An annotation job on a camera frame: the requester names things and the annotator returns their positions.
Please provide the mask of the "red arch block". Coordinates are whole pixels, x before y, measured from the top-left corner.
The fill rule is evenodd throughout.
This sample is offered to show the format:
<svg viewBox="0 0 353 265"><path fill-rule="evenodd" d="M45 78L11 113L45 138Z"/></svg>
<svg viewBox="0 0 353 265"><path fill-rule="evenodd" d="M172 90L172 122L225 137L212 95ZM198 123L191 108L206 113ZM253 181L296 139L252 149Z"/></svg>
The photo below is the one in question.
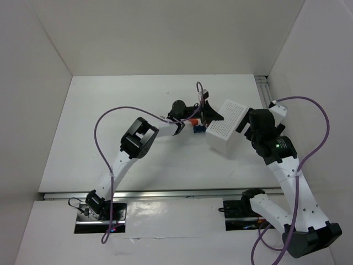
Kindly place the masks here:
<svg viewBox="0 0 353 265"><path fill-rule="evenodd" d="M192 126L197 126L199 125L199 120L198 119L189 119L189 122Z"/></svg>

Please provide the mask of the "blue double arch block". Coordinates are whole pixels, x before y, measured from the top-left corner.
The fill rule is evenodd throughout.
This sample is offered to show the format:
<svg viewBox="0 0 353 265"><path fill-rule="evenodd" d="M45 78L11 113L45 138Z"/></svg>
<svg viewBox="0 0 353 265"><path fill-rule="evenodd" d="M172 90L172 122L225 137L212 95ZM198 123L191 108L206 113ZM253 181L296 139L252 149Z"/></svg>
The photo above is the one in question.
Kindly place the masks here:
<svg viewBox="0 0 353 265"><path fill-rule="evenodd" d="M206 126L204 126L204 125L195 125L195 126L193 126L193 132L195 134L204 133L205 131L206 131Z"/></svg>

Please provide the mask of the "white plastic box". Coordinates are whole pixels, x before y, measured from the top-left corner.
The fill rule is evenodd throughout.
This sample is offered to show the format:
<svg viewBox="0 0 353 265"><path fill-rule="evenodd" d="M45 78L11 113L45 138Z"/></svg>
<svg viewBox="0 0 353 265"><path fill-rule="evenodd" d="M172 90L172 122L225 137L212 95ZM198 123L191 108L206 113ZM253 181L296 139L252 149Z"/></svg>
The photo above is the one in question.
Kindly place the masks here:
<svg viewBox="0 0 353 265"><path fill-rule="evenodd" d="M227 99L219 110L223 120L212 121L206 129L206 143L209 149L226 159L231 159L240 142L240 133L236 132L240 122L248 111L246 105Z"/></svg>

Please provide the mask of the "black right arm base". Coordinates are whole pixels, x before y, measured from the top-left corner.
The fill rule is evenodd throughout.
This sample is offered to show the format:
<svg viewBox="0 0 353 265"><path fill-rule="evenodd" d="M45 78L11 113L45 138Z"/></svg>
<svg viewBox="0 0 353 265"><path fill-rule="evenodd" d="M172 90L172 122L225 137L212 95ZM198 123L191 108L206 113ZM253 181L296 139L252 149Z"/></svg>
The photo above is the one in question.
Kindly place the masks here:
<svg viewBox="0 0 353 265"><path fill-rule="evenodd" d="M224 215L226 231L257 230L268 224L259 214L246 211L240 200L224 200L218 211Z"/></svg>

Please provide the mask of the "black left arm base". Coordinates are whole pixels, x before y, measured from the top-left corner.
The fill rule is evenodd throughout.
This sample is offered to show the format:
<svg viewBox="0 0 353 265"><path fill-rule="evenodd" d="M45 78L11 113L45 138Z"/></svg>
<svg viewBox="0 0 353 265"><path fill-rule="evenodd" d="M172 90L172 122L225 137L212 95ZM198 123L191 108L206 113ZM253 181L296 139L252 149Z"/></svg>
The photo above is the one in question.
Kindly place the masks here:
<svg viewBox="0 0 353 265"><path fill-rule="evenodd" d="M71 197L68 205L77 211L75 234L103 234L109 227L110 210L103 212L102 215L96 214L83 200ZM126 203L113 204L113 234L121 234L126 231Z"/></svg>

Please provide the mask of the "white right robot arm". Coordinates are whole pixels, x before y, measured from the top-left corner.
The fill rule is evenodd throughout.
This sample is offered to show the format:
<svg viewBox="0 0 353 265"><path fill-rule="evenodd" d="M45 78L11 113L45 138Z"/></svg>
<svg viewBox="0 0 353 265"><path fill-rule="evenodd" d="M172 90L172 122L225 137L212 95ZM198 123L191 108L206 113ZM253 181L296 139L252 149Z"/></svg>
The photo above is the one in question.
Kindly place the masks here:
<svg viewBox="0 0 353 265"><path fill-rule="evenodd" d="M246 138L276 177L291 210L283 210L264 190L252 188L242 193L244 211L265 218L281 234L284 250L293 258L329 247L341 236L342 229L319 207L301 171L293 143L281 135L284 126L275 124L270 110L252 108L236 131L241 132L246 124Z"/></svg>

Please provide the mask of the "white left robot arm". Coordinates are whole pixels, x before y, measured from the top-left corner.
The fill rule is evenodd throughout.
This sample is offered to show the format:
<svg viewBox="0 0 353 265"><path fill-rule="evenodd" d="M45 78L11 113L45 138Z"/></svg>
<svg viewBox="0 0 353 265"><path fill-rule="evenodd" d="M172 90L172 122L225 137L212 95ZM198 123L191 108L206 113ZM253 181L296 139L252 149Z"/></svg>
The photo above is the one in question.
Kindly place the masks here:
<svg viewBox="0 0 353 265"><path fill-rule="evenodd" d="M98 125L109 113L120 109L133 109L148 114L162 122L158 127L151 125L146 119L138 117L120 140L119 152L113 165L104 156L97 138ZM108 167L109 175L100 181L97 188L90 191L85 203L101 219L113 218L113 195L127 171L137 160L149 152L153 142L158 137L175 136L185 127L190 119L199 119L203 126L212 121L223 121L224 117L216 112L207 100L200 100L193 106L186 106L182 100L176 100L165 119L155 116L136 107L116 107L107 110L97 120L94 126L94 142L103 161Z"/></svg>

